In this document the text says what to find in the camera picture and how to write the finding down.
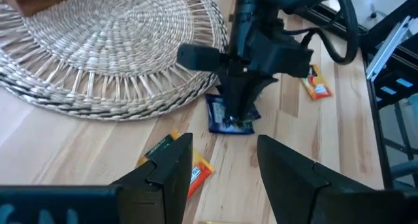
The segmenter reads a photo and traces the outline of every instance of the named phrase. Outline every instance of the light wood surface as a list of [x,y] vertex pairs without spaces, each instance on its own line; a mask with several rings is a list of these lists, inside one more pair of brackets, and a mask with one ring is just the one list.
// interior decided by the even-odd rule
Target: light wood surface
[[[215,0],[225,18],[234,0]],[[285,16],[287,29],[312,24]],[[333,38],[340,53],[345,42]],[[329,168],[381,189],[381,169],[362,57],[338,66],[319,38],[310,45],[335,96],[313,102],[300,80],[278,74],[256,101],[257,134],[269,135]],[[0,184],[109,184],[173,129],[193,133],[215,173],[187,204],[184,223],[275,223],[259,172],[257,136],[208,132],[204,98],[146,121],[79,120],[22,102],[0,89]]]

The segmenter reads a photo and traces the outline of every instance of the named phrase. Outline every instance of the blue wrapper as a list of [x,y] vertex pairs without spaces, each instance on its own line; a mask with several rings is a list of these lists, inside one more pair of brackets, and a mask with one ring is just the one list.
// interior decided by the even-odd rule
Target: blue wrapper
[[225,105],[221,96],[206,94],[205,97],[209,132],[230,135],[251,135],[254,133],[253,124],[250,121],[230,122],[225,119]]
[[[221,85],[216,86],[217,91],[220,95],[223,94],[223,87]],[[254,104],[252,104],[247,112],[247,114],[244,116],[244,119],[242,121],[254,121],[261,119],[261,115]]]

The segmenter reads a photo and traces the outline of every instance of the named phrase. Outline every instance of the round straw placemat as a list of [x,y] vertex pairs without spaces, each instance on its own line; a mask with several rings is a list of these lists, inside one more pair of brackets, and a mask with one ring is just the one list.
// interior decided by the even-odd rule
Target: round straw placemat
[[28,18],[0,1],[0,86],[81,118],[150,118],[216,79],[176,62],[182,43],[224,50],[212,0],[66,0]]

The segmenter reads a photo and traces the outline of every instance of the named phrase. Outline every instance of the black cable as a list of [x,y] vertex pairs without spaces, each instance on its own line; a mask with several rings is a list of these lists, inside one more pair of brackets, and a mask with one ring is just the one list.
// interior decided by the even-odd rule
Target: black cable
[[[329,38],[326,36],[324,31],[319,27],[311,27],[311,28],[306,28],[306,29],[301,29],[301,30],[296,30],[296,31],[284,31],[284,33],[287,35],[299,35],[299,34],[308,32],[308,34],[305,35],[305,37],[303,38],[301,42],[301,44],[304,46],[308,45],[308,43],[311,41],[314,34],[319,35],[330,57],[332,58],[332,60],[334,60],[338,64],[347,65],[355,59],[357,55],[357,50],[359,49],[359,44],[360,44],[359,24],[358,24],[354,6],[351,0],[338,0],[338,2],[340,3],[340,6],[341,6],[341,9],[338,13],[341,12],[342,17],[344,18],[344,22],[346,23],[346,27],[347,27],[346,29],[347,30],[346,31],[347,32],[347,51],[346,51],[345,57],[342,57],[339,55],[339,53],[335,50],[335,47],[332,45]],[[338,18],[335,17],[326,26],[332,25],[336,21],[336,19]]]
[[326,25],[321,26],[321,28],[322,29],[327,29],[328,27],[334,25],[334,23],[336,23],[337,20],[340,19],[341,16],[342,16],[342,11],[339,10],[337,12],[337,14],[335,14],[335,17],[329,23],[327,23]]

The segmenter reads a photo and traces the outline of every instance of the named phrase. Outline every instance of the orange snack package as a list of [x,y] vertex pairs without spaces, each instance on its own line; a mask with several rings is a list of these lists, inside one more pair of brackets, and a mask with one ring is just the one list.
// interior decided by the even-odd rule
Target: orange snack package
[[193,150],[193,163],[191,166],[191,179],[187,199],[192,196],[197,188],[199,188],[205,179],[207,179],[214,171],[215,169],[203,158],[203,156],[199,152]]
[[[177,138],[180,137],[180,133],[177,130],[173,130],[169,135],[163,138],[157,143],[152,149],[150,149],[143,157],[141,157],[137,162],[137,167],[143,165],[153,154],[159,150],[165,148]],[[187,199],[192,196],[192,194],[203,185],[205,179],[209,177],[215,169],[203,158],[203,156],[196,150],[193,150],[193,162],[191,167],[191,181],[189,187],[189,193],[187,194]]]
[[308,77],[301,80],[313,100],[332,96],[332,91],[317,65],[311,65]]

